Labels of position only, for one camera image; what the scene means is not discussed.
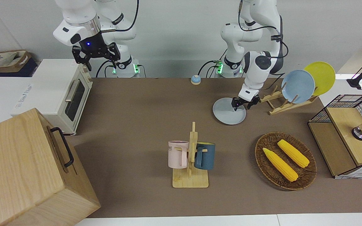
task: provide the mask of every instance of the wooden mug tree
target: wooden mug tree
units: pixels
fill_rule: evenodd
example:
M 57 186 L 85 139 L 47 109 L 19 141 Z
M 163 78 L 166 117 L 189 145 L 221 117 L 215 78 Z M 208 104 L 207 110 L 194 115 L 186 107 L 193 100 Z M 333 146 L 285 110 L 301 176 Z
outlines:
M 207 170 L 194 167 L 198 132 L 195 131 L 195 122 L 192 122 L 192 131 L 189 133 L 188 165 L 184 169 L 173 169 L 173 187 L 175 188 L 206 188 L 209 186 Z

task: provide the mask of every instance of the wooden box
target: wooden box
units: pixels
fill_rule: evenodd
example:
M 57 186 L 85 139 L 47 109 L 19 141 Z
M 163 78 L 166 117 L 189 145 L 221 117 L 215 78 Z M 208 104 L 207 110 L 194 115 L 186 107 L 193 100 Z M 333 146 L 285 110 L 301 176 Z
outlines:
M 0 123 L 0 225 L 73 226 L 99 209 L 75 149 L 51 129 L 36 109 Z
M 328 168 L 335 178 L 362 178 L 362 141 L 351 130 L 362 123 L 355 107 L 326 107 L 330 122 L 308 123 Z

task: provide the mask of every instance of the black metal handle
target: black metal handle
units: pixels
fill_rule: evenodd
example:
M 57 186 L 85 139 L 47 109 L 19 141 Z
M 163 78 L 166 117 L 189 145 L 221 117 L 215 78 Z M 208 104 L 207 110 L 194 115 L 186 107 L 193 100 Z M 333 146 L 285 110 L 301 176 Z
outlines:
M 63 144 L 65 144 L 65 148 L 68 151 L 68 156 L 69 156 L 69 162 L 65 163 L 63 166 L 68 167 L 70 165 L 72 165 L 74 163 L 74 156 L 72 155 L 71 150 L 69 149 L 68 143 L 66 142 L 65 137 L 63 136 L 63 132 L 59 127 L 54 127 L 52 129 L 50 129 L 50 131 L 53 133 L 55 131 L 58 131 L 59 134 L 61 135 Z

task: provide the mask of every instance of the blue mug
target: blue mug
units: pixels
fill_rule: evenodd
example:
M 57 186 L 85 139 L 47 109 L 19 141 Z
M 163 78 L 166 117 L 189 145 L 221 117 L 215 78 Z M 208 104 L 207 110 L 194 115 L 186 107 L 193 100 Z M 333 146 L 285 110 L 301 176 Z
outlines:
M 197 169 L 211 170 L 214 164 L 214 143 L 198 142 L 196 145 L 194 166 Z

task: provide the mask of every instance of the wicker basket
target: wicker basket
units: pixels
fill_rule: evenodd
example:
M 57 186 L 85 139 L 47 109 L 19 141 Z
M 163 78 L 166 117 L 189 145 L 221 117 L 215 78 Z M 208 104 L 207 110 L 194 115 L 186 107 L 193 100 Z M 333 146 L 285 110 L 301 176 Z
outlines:
M 298 166 L 290 157 L 279 148 L 277 142 L 281 139 L 297 148 L 309 160 L 309 165 L 305 168 Z M 267 148 L 280 156 L 294 171 L 299 178 L 294 182 L 289 182 L 267 159 L 263 148 Z M 271 132 L 263 135 L 255 146 L 255 158 L 260 170 L 272 183 L 287 190 L 299 190 L 308 187 L 316 177 L 316 162 L 311 151 L 297 138 L 281 132 Z

